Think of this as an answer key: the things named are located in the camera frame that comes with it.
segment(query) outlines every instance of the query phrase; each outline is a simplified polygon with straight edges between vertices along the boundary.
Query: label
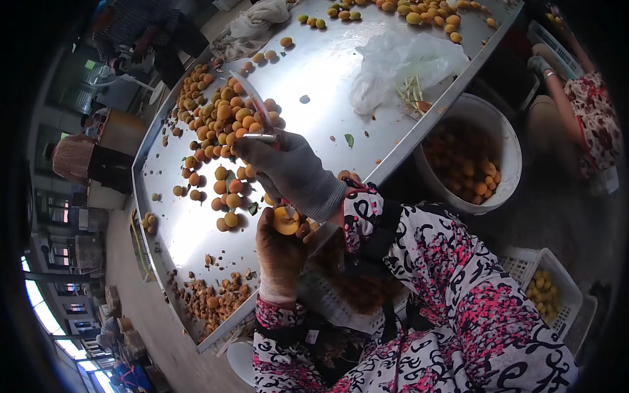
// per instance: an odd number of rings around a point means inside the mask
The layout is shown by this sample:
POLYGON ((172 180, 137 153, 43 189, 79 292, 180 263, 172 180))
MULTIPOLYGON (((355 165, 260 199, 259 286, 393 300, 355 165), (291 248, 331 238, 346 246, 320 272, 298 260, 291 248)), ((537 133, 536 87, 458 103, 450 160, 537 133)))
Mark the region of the label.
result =
POLYGON ((308 344, 314 344, 316 343, 316 338, 319 337, 319 331, 318 330, 309 330, 308 331, 308 335, 306 336, 306 342, 308 344))

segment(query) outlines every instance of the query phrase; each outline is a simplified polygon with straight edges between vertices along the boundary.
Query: sleeve cuff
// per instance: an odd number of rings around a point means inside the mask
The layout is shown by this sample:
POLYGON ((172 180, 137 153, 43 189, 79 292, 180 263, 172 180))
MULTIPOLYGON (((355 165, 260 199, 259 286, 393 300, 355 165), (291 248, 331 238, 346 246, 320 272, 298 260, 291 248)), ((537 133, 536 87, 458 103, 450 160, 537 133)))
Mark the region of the sleeve cuff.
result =
POLYGON ((305 315, 306 309, 299 303, 297 303, 297 309, 292 311, 271 306, 261 300, 260 296, 256 297, 255 316, 260 325, 266 329, 282 329, 299 326, 303 324, 305 315))

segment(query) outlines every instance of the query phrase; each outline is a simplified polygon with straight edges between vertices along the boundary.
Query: gray work glove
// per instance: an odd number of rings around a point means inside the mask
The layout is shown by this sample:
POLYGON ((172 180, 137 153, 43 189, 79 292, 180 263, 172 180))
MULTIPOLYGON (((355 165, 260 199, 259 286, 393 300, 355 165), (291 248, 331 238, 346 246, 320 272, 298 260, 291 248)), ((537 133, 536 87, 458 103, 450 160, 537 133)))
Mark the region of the gray work glove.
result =
POLYGON ((234 141, 238 157, 251 164, 267 194, 288 199, 297 212, 319 223, 327 221, 345 198, 347 185, 324 170, 306 139, 278 130, 280 151, 251 138, 234 141))

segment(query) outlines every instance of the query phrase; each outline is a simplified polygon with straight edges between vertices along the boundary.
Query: pink and black patterned shirt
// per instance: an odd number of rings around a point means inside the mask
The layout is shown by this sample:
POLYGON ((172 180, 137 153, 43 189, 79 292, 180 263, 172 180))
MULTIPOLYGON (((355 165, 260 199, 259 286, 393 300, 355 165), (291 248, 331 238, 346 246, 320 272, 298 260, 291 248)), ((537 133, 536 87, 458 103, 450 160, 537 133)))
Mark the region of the pink and black patterned shirt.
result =
MULTIPOLYGON (((344 200, 349 252, 369 239, 382 204, 367 188, 344 200)), ((572 354, 496 256, 453 214, 429 213, 432 207, 403 206, 384 261, 426 305, 420 313, 435 327, 406 331, 398 322, 397 338, 383 343, 381 326, 334 386, 322 381, 304 345, 283 348, 256 333, 256 392, 562 392, 576 380, 572 354)), ((266 329, 303 324, 306 312, 259 298, 256 307, 266 329)))

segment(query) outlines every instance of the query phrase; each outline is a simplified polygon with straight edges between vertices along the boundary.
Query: floor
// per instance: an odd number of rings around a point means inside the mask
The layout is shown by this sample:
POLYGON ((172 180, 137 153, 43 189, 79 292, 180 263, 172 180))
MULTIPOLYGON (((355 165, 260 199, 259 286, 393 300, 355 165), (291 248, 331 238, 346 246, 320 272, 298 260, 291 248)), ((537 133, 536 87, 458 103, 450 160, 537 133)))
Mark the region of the floor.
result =
MULTIPOLYGON (((248 0, 239 3, 229 12, 219 11, 201 31, 211 41, 240 11, 251 6, 248 0)), ((187 55, 182 54, 182 61, 187 55)), ((166 89, 162 100, 168 95, 166 89)), ((160 101, 148 105, 148 98, 139 115, 148 127, 159 108, 160 101)), ((238 378, 223 355, 216 358, 210 351, 196 353, 188 337, 182 336, 179 325, 156 282, 143 283, 133 253, 129 235, 129 215, 135 203, 129 198, 125 211, 111 211, 106 235, 107 285, 115 285, 123 314, 131 319, 133 327, 147 350, 169 381, 173 392, 253 392, 253 388, 238 378)))

